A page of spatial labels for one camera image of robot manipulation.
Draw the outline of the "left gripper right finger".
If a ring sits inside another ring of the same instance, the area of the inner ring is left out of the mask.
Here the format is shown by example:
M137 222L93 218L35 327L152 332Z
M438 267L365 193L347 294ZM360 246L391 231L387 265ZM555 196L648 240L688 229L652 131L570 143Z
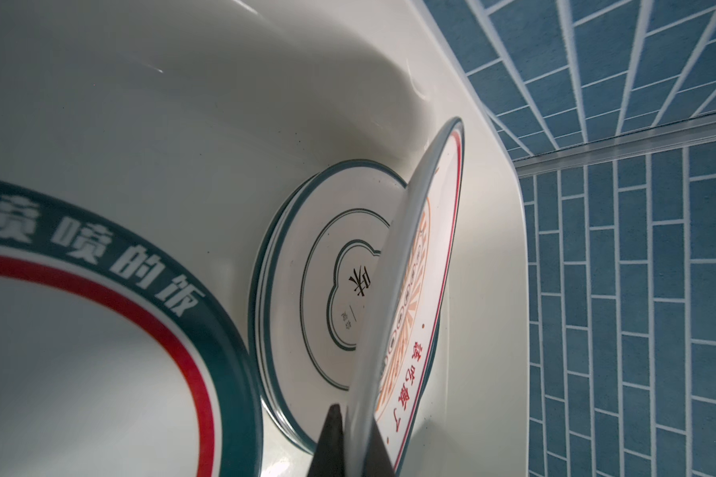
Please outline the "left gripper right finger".
M393 464L376 421L372 421L366 455L366 477L395 477Z

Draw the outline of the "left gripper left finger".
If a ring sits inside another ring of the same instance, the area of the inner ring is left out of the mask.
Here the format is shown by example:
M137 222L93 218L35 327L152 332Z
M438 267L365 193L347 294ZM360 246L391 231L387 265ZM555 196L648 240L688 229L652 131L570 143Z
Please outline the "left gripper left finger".
M335 403L328 409L324 424L314 451L308 477L344 476L344 434L340 405Z

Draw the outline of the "orange sunburst plate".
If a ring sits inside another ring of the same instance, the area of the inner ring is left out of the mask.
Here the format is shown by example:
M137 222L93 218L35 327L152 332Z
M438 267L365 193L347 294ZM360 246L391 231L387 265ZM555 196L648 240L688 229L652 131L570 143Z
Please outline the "orange sunburst plate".
M378 444L403 461L449 274L463 182L465 126L451 118L414 171L372 275L344 423L344 469L361 476Z

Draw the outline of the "white plate black clover outline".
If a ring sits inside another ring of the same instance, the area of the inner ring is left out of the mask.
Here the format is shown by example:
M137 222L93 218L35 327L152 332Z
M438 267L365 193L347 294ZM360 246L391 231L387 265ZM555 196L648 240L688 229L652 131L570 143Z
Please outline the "white plate black clover outline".
M307 453L321 413L346 401L372 275L407 188L367 159L312 177L268 246L257 326L268 397Z

